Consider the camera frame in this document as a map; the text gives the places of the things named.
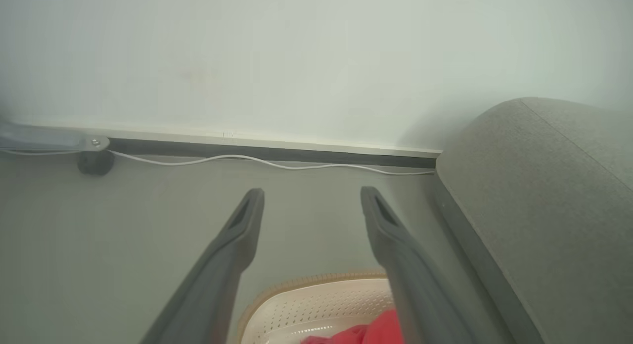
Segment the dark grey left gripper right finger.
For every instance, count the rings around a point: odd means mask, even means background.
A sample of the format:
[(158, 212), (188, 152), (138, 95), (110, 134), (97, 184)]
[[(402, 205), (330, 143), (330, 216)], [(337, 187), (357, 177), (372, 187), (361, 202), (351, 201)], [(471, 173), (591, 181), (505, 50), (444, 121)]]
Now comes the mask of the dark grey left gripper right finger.
[(403, 341), (477, 344), (477, 331), (449, 288), (377, 188), (360, 191), (371, 251), (385, 269)]

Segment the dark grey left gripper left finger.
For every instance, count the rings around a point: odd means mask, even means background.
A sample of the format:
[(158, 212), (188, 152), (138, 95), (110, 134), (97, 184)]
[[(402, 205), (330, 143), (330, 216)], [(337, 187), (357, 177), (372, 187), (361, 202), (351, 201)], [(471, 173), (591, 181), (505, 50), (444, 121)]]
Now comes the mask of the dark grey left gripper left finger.
[(249, 189), (151, 324), (143, 344), (225, 344), (240, 276), (255, 258), (265, 193)]

